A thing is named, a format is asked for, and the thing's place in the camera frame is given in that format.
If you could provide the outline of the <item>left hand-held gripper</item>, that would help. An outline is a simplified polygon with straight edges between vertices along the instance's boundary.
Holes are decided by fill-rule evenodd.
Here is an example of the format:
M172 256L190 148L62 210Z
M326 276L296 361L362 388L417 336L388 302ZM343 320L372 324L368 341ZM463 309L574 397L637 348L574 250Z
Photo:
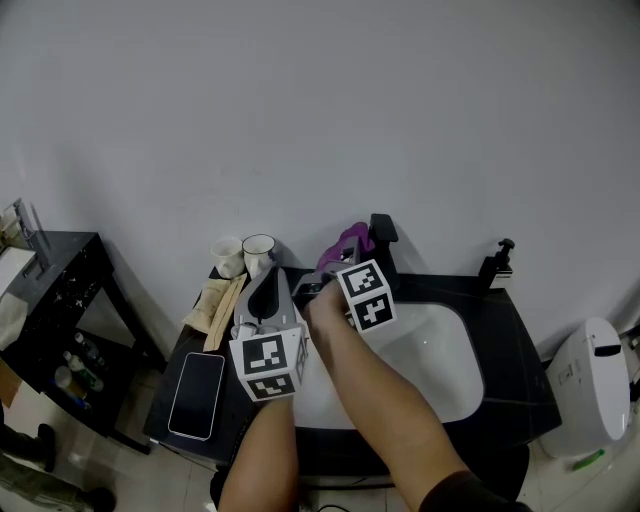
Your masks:
M262 320L284 323L261 324ZM294 395L308 357L307 327L294 311L286 273L270 267L242 290L230 350L236 375L253 402Z

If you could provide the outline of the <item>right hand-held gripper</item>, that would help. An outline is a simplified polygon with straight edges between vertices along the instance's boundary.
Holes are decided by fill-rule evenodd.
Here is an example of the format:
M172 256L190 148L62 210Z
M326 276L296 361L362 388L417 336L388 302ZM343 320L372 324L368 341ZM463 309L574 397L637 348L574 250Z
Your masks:
M360 263L360 238L349 237L343 246L343 262L305 274L293 291L299 309L336 280L349 307L350 318L359 333L367 333L396 320L390 286L375 260Z

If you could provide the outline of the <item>purple cloth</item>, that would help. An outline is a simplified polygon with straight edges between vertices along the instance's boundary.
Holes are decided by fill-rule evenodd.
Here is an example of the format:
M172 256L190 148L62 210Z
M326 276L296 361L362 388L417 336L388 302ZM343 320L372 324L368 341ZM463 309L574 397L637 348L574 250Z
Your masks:
M356 222L351 227L344 230L336 243L326 249L320 256L316 265L317 270L322 270L331 261L338 261L341 259L342 251L347 246L347 241L351 237L358 239L358 249L361 254L368 253L375 248L375 243L369 236L369 226L365 222Z

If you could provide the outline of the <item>black faucet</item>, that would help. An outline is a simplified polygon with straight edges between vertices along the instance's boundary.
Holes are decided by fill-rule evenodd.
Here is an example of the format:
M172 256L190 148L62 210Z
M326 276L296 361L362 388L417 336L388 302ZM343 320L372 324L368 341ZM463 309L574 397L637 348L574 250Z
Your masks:
M399 236L395 224L388 214L374 213L371 215L369 239L374 244L374 249L369 253L369 259L378 264L391 293L395 294L400 286L400 278L391 254L390 245L397 243Z

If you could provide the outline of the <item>person's left forearm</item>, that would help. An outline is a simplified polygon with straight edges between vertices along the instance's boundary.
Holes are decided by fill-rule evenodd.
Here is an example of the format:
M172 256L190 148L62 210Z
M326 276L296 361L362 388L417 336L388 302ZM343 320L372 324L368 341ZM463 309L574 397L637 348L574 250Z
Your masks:
M268 402L254 417L222 486L218 512L293 512L299 461L293 400Z

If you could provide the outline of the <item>person's right hand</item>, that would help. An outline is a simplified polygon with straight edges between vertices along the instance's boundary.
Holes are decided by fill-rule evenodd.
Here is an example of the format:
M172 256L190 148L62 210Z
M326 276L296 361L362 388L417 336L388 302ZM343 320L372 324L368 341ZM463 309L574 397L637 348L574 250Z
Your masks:
M309 326L321 328L344 319L348 309L339 282L331 281L305 306L303 316Z

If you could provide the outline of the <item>white mug with blue print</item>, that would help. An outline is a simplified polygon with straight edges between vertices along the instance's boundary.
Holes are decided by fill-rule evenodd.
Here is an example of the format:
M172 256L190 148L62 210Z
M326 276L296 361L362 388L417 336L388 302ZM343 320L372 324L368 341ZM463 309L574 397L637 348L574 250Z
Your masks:
M275 264L275 248L276 240L267 234L254 234L244 239L244 262L252 279Z

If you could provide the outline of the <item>brown kraft paper sleeve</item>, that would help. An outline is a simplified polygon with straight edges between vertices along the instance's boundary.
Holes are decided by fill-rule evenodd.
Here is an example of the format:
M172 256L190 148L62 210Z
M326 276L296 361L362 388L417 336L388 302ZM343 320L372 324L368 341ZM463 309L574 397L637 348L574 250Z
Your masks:
M224 332L228 326L229 319L234 311L234 307L247 279L247 273L241 274L229 281L220 304L213 316L212 324L203 345L204 352L216 351L219 349Z

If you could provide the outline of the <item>large white sink basin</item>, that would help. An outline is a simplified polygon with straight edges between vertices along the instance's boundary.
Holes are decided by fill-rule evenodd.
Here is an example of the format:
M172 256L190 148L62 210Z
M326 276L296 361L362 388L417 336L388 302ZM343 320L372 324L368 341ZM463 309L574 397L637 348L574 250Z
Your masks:
M435 303L398 303L395 322L365 333L376 354L410 381L443 423L473 415L484 397L484 383L471 339L461 317ZM352 430L327 370L307 344L301 389L294 397L300 428Z

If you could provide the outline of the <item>clear bottle with dark label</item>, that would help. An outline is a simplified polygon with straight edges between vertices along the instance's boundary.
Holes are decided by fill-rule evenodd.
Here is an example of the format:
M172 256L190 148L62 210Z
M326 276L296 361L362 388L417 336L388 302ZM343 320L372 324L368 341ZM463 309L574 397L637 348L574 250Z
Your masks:
M106 361L102 357L97 345L85 337L81 332L76 332L74 335L76 343L79 345L87 359L99 368L105 369L107 367Z

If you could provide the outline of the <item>black vanity cabinet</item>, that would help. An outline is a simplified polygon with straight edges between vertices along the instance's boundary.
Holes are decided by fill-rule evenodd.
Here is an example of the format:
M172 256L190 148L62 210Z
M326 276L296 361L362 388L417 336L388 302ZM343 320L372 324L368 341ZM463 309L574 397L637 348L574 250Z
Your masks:
M403 274L398 303L435 303L458 313L479 363L484 397L470 417L443 423L456 451L473 470L496 464L509 450L556 428L560 414L540 357L506 292L480 294L470 276ZM168 430L185 357L199 351L201 335L183 331L153 398L144 433L153 441L228 465L255 413L236 371L227 365L211 437L198 441ZM296 426L300 471L305 476L382 476L387 469L362 436L352 430Z

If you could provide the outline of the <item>small white rectangular basin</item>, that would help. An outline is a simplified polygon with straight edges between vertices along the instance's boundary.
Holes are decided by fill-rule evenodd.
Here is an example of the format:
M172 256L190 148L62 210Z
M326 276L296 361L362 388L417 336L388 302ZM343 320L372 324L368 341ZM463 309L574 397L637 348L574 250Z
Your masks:
M35 255L34 251L16 247L8 247L0 254L0 298Z

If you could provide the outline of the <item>white towel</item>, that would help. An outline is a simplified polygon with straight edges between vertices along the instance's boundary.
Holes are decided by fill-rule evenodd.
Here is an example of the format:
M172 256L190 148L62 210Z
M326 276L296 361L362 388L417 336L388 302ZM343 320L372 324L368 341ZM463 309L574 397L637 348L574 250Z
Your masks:
M0 351L20 337L28 314L28 304L10 293L0 299Z

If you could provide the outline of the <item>person's black shirt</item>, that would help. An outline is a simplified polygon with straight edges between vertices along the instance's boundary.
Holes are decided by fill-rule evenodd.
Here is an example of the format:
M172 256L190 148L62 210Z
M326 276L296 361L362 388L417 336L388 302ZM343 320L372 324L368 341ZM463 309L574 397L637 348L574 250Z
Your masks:
M438 483L423 499L419 512L533 512L519 501L492 492L470 471L456 472Z

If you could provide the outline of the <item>green plastic brush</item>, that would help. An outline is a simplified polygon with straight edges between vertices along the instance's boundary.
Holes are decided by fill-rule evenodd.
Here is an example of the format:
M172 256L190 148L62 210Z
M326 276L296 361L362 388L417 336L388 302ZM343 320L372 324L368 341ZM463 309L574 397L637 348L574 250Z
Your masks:
M599 458L601 458L604 454L605 454L605 450L604 449L599 449L599 450L589 454L588 456L583 457L583 458L575 461L571 466L571 471L572 472L576 472L576 471L579 471L581 469L584 469L584 468L588 467L589 465L591 465L595 461L597 461Z

